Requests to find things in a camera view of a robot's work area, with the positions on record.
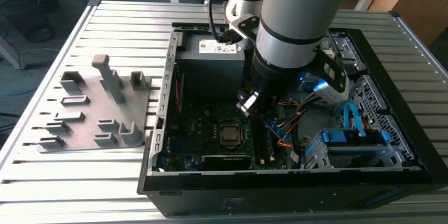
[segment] metal bracket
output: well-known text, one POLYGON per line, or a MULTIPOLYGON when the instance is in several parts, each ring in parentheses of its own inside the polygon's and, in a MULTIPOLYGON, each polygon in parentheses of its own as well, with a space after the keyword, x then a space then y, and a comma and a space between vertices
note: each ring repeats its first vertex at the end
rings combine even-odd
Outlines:
POLYGON ((314 59, 306 66, 301 67, 301 70, 321 78, 337 92, 344 92, 346 74, 340 58, 332 60, 328 55, 317 49, 314 59))

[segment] black power cord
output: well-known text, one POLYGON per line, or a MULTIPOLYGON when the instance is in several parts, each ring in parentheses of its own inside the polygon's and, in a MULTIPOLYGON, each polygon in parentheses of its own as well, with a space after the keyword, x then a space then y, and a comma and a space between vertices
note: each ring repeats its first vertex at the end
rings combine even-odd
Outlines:
POLYGON ((214 28, 214 22, 213 22, 212 2, 213 0, 208 0, 208 25, 210 26, 209 28, 212 30, 212 35, 216 41, 220 42, 220 37, 217 35, 216 28, 214 28))

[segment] floor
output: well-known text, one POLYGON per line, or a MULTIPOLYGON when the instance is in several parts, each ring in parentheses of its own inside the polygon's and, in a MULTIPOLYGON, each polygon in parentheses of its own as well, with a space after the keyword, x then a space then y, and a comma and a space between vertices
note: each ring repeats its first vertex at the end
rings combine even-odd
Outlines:
MULTIPOLYGON (((114 0, 114 1, 141 1, 141 2, 169 2, 169 0, 114 0)), ((181 3, 201 3, 204 0, 180 0, 181 3)), ((25 52, 36 48, 60 49, 66 37, 72 31, 76 21, 85 8, 88 0, 58 0, 60 8, 48 14, 49 22, 54 28, 54 36, 50 40, 40 43, 26 42, 20 33, 10 26, 5 18, 0 17, 0 36, 6 38, 9 43, 17 48, 18 52, 25 52)), ((448 66, 448 57, 444 57, 448 51, 448 32, 440 36, 429 49, 438 56, 445 66, 448 66)), ((26 62, 25 71, 17 71, 0 56, 0 112, 21 114, 32 98, 33 92, 21 95, 5 96, 33 90, 46 73, 49 65, 57 55, 53 50, 33 51, 21 56, 26 62)), ((0 147, 10 133, 16 118, 0 116, 0 147)))

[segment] robotic arm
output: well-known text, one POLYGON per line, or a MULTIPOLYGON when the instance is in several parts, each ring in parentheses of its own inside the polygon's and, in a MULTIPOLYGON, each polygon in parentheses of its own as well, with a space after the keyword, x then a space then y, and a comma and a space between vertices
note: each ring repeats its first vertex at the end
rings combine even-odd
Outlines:
POLYGON ((256 45, 250 68, 256 87, 237 105, 246 116, 266 111, 306 72, 326 82, 332 92, 342 94, 346 91, 348 78, 342 65, 318 48, 341 2, 262 0, 260 18, 253 16, 257 14, 254 5, 252 8, 240 7, 238 15, 230 18, 232 13, 226 12, 233 20, 230 27, 256 45), (253 23, 257 23, 256 38, 253 23))

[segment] blue led light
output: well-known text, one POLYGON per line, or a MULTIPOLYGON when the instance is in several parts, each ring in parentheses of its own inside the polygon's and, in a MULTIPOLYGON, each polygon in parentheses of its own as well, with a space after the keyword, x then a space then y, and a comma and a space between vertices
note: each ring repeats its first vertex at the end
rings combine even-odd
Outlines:
POLYGON ((328 83, 326 81, 324 80, 320 80, 318 84, 314 86, 313 90, 318 90, 318 89, 322 89, 325 86, 328 86, 328 83))

